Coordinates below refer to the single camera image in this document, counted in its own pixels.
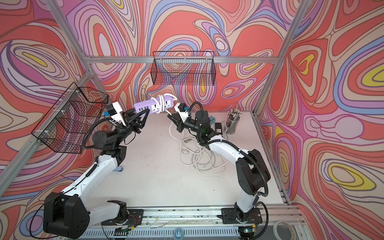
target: wire basket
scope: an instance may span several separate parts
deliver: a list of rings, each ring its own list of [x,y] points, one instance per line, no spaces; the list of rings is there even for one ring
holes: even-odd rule
[[[96,120],[100,119],[107,103],[106,93],[93,88],[76,87],[68,102],[61,109],[56,110],[56,116],[47,127],[43,130],[35,130],[36,126],[32,135],[54,152],[80,154],[82,153],[81,141],[85,133]]]
[[[212,51],[154,51],[153,57],[153,85],[215,85]]]

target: power strip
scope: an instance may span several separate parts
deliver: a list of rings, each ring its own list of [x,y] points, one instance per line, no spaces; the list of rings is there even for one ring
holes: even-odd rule
[[[164,96],[164,105],[165,109],[173,107],[173,97],[165,95]],[[160,106],[155,102],[155,100],[150,99],[143,102],[135,103],[133,104],[134,109],[136,110],[136,113],[139,113],[145,109],[149,108],[149,114],[158,112],[160,109]]]

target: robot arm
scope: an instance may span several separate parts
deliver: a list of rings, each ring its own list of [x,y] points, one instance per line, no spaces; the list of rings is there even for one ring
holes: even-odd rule
[[[199,105],[200,110],[196,112],[195,119],[191,118],[190,111],[194,105]],[[237,178],[242,192],[235,203],[236,219],[239,222],[246,222],[259,195],[268,195],[267,181],[271,176],[265,165],[263,157],[256,149],[248,151],[239,149],[233,143],[226,141],[210,127],[208,112],[203,110],[199,102],[194,102],[190,108],[185,103],[175,105],[178,114],[168,115],[182,132],[184,128],[196,132],[196,138],[200,145],[212,150],[236,166]]]
[[[141,133],[149,109],[135,113],[134,109],[122,112],[118,103],[107,106],[110,121],[115,125],[113,131],[96,131],[92,146],[85,146],[89,135],[97,123],[86,133],[83,148],[102,150],[95,163],[61,193],[51,193],[45,199],[43,229],[47,233],[76,239],[96,223],[109,220],[124,224],[128,219],[125,202],[110,200],[106,204],[86,208],[85,204],[104,178],[124,160],[126,146],[120,143],[132,132]]]
[[[200,106],[200,111],[197,111],[195,119],[192,119],[190,110],[195,104]],[[85,207],[85,203],[96,187],[124,160],[126,146],[120,146],[120,143],[132,132],[141,133],[140,129],[144,127],[149,114],[149,109],[139,113],[130,109],[122,113],[121,107],[116,106],[116,103],[107,106],[107,111],[112,117],[110,120],[116,128],[113,131],[95,132],[94,145],[85,146],[93,128],[96,127],[93,125],[94,127],[86,133],[83,140],[83,148],[93,147],[102,150],[101,155],[95,158],[95,163],[61,193],[51,193],[46,197],[43,219],[45,232],[76,239],[89,226],[96,223],[109,220],[109,222],[123,225],[127,221],[128,212],[124,202],[110,200],[104,205],[91,209]],[[184,103],[179,103],[175,105],[175,109],[179,114],[168,115],[168,118],[176,124],[179,132],[184,128],[196,132],[200,145],[221,154],[236,165],[242,192],[235,203],[235,218],[238,222],[248,221],[258,195],[268,194],[266,182],[270,179],[270,174],[261,154],[255,149],[252,151],[239,149],[218,136],[210,128],[208,112],[203,110],[199,102],[195,102],[190,108]],[[262,187],[264,187],[264,193],[259,191]]]

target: white table surface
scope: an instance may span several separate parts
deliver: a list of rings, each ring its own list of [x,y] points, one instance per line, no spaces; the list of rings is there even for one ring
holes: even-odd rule
[[[214,116],[216,122],[225,121],[227,117],[227,113],[209,115]],[[126,158],[120,165],[124,170],[111,172],[93,192],[86,206],[103,204],[108,200],[124,201],[129,207],[233,205],[241,191],[236,167],[228,163],[223,173],[208,177],[200,175],[194,167],[180,163],[179,142],[169,135],[170,123],[166,113],[149,115],[142,132],[136,134],[136,138],[127,146]],[[175,125],[171,132],[176,138],[182,136]],[[187,130],[184,132],[184,137],[191,136]],[[133,135],[127,137],[127,143]],[[268,181],[269,195],[260,197],[260,200],[265,204],[282,204],[250,113],[243,113],[235,134],[229,135],[229,141],[243,149],[260,151],[271,175]],[[182,158],[190,163],[191,154],[182,154]],[[207,159],[204,155],[201,162]]]

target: white power cord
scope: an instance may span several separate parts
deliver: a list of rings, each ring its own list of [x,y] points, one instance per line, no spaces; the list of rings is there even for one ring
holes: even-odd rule
[[[165,93],[164,95],[159,95],[159,100],[160,102],[152,97],[151,99],[155,100],[155,102],[159,105],[159,110],[156,112],[156,113],[162,113],[162,112],[167,112],[169,113],[170,115],[172,115],[172,113],[170,113],[167,109],[165,109],[165,102],[164,102],[164,96],[171,96],[173,97],[173,100],[174,101],[177,101],[177,97],[175,97],[174,95],[170,94],[170,93]],[[200,173],[201,175],[204,175],[204,176],[213,176],[213,175],[218,175],[218,174],[221,174],[224,172],[225,170],[225,166],[227,163],[229,163],[229,161],[227,162],[224,162],[223,158],[221,157],[221,155],[218,154],[218,156],[220,157],[221,159],[221,162],[223,163],[222,165],[220,166],[216,166],[215,167],[215,164],[216,164],[216,154],[214,152],[212,152],[211,150],[207,150],[205,147],[201,147],[201,145],[197,144],[197,140],[195,137],[186,137],[184,138],[184,131],[183,131],[183,135],[181,137],[181,141],[177,138],[175,138],[174,136],[172,136],[171,132],[170,132],[170,129],[172,127],[173,123],[171,123],[171,125],[169,126],[169,135],[176,139],[177,141],[180,142],[180,146],[179,146],[179,160],[182,164],[186,165],[186,166],[194,166],[197,170],[198,173]],[[225,135],[225,139],[227,140],[228,139],[228,136],[227,134],[225,133],[226,129],[227,129],[227,126],[224,122],[222,122],[222,127],[225,127],[225,129],[223,129],[223,137]],[[183,145],[183,142],[187,143],[189,141],[194,141],[195,142],[195,147],[197,147],[198,149],[195,150],[195,151],[192,151],[190,150],[189,148],[185,147]],[[188,163],[185,163],[183,162],[183,160],[181,159],[181,153],[184,153],[184,154],[188,154],[188,153],[192,153],[192,157],[191,157],[191,164],[188,164]],[[206,162],[206,163],[200,163],[199,161],[201,160],[201,156],[202,154],[205,153],[208,158],[209,158],[209,161]],[[210,167],[206,168],[206,169],[200,169],[199,166],[202,166],[202,167],[206,167],[208,164],[210,164]],[[211,169],[216,169],[216,168],[223,168],[220,172],[216,172],[216,173],[213,173],[213,174],[204,174],[202,173],[203,171],[208,171],[208,170],[211,170]]]
[[[160,102],[158,102],[156,98],[151,97],[151,99],[155,100],[155,102],[159,105],[159,110],[156,113],[162,113],[165,111],[165,112],[169,113],[170,115],[172,115],[172,113],[170,113],[167,109],[165,109],[164,96],[171,96],[171,97],[173,97],[174,101],[177,101],[177,97],[175,97],[174,95],[172,95],[170,93],[164,93],[163,95],[159,95]]]
[[[198,173],[200,173],[201,175],[204,175],[204,176],[214,176],[214,175],[218,175],[218,174],[221,174],[224,172],[225,170],[225,167],[224,165],[226,165],[227,163],[229,163],[229,161],[227,162],[224,162],[223,158],[221,157],[221,155],[219,155],[221,161],[222,161],[222,165],[220,166],[215,166],[215,163],[216,163],[216,154],[214,152],[212,152],[211,150],[208,151],[206,148],[203,148],[201,147],[201,145],[197,145],[197,140],[196,138],[194,137],[186,137],[184,138],[184,131],[183,131],[183,135],[181,137],[181,140],[175,138],[171,132],[170,132],[170,129],[172,127],[173,123],[171,123],[171,125],[169,126],[169,135],[174,138],[175,140],[179,141],[180,142],[180,146],[179,146],[179,160],[182,164],[186,165],[186,166],[194,166],[197,170]],[[194,141],[195,142],[195,146],[198,148],[197,150],[195,151],[192,151],[190,150],[189,148],[187,148],[186,146],[183,145],[183,142],[189,142],[189,141]],[[192,157],[191,157],[191,164],[188,164],[188,163],[185,163],[183,162],[183,160],[181,159],[181,153],[192,153]],[[209,158],[209,161],[207,163],[200,163],[200,160],[201,160],[201,156],[202,156],[202,153],[205,153],[208,158]],[[206,166],[210,164],[210,167],[207,168],[207,169],[200,169],[199,168],[199,165],[201,166]],[[216,173],[213,173],[213,174],[204,174],[202,173],[202,171],[208,171],[208,170],[211,170],[211,169],[215,169],[215,168],[223,168],[220,172],[216,172]]]
[[[225,122],[221,122],[221,134],[225,140],[228,140],[227,124]]]

